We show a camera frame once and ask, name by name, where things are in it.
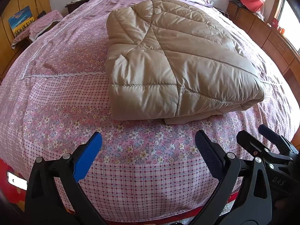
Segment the yellow wooden wardrobe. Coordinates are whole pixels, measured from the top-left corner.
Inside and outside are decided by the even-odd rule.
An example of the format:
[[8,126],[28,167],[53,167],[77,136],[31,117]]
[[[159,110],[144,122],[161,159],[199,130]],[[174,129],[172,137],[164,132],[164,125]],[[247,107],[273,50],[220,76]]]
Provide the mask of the yellow wooden wardrobe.
[[43,11],[51,11],[49,0],[1,0],[1,80],[29,45],[28,38],[14,40]]

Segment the blue yellow painting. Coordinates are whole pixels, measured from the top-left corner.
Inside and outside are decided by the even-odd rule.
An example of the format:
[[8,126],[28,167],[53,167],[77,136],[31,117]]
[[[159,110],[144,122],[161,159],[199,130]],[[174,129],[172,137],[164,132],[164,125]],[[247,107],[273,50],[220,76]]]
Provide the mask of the blue yellow painting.
[[8,19],[14,37],[17,37],[35,21],[29,6]]

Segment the beige quilted down coat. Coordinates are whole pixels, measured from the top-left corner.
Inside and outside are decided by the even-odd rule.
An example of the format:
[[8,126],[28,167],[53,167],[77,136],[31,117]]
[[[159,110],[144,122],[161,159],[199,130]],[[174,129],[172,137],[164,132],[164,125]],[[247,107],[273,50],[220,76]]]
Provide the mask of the beige quilted down coat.
[[243,111],[264,99],[255,67],[223,26],[176,0],[112,11],[106,74],[112,117],[168,125]]

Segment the window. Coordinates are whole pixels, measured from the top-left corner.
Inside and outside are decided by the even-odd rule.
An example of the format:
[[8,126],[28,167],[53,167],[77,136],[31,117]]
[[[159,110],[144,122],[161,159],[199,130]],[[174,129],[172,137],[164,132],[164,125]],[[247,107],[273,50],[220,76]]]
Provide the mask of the window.
[[269,15],[266,18],[271,17],[271,11],[275,7],[274,16],[271,21],[275,18],[278,21],[278,27],[284,30],[283,36],[292,44],[292,46],[299,53],[299,20],[296,17],[291,5],[287,0],[267,0],[265,2],[265,12],[269,6]]

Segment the stool with pink cloth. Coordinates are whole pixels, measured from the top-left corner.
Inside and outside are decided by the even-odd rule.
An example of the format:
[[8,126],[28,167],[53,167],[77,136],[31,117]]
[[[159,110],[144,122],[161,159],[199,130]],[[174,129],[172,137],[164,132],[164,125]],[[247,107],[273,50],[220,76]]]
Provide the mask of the stool with pink cloth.
[[58,10],[51,11],[41,18],[31,23],[24,31],[22,31],[11,44],[12,49],[16,44],[21,42],[25,38],[29,38],[31,42],[34,42],[41,34],[50,28],[55,23],[62,21],[63,15]]

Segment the dark wooden nightstand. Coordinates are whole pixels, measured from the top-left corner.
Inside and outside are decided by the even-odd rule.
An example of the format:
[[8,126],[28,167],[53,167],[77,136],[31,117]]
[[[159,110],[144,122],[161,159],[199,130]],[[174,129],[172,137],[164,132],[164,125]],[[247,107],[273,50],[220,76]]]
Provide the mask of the dark wooden nightstand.
[[76,0],[76,1],[71,1],[70,3],[68,3],[65,7],[68,10],[68,13],[72,13],[74,10],[76,10],[77,8],[79,8],[81,5],[83,5],[84,3],[87,3],[89,0]]

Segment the pink floral bedspread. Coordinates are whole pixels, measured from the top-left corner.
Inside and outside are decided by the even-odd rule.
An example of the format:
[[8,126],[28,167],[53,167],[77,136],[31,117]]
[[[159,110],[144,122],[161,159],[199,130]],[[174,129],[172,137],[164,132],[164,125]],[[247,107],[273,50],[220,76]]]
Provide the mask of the pink floral bedspread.
[[60,158],[99,132],[103,146],[80,184],[98,212],[114,222],[187,217],[205,204],[218,181],[195,145],[198,130],[225,151],[250,159],[236,143],[240,130],[276,152],[258,127],[267,125],[289,140],[299,128],[298,102],[275,63],[208,7],[201,9],[234,37],[237,50],[264,81],[264,101],[183,125],[113,120],[105,74],[106,21],[111,11],[141,1],[90,0],[29,45],[1,83],[1,159],[28,179],[37,157]]

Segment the red items on windowsill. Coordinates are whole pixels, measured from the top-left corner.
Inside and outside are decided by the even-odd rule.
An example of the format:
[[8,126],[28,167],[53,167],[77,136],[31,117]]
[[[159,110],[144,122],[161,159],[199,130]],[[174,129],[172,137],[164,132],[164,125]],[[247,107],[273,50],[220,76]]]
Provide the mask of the red items on windowsill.
[[273,28],[275,28],[280,34],[284,34],[285,33],[285,29],[280,27],[279,25],[279,21],[276,18],[273,18],[271,25]]

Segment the brown wooden dresser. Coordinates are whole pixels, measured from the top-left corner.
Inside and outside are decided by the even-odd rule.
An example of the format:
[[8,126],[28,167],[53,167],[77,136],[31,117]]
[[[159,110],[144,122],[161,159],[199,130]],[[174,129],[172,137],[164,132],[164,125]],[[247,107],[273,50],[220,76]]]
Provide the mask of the brown wooden dresser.
[[227,13],[229,19],[244,30],[274,61],[293,93],[299,96],[299,54],[287,39],[255,14],[239,7],[233,1],[229,2]]

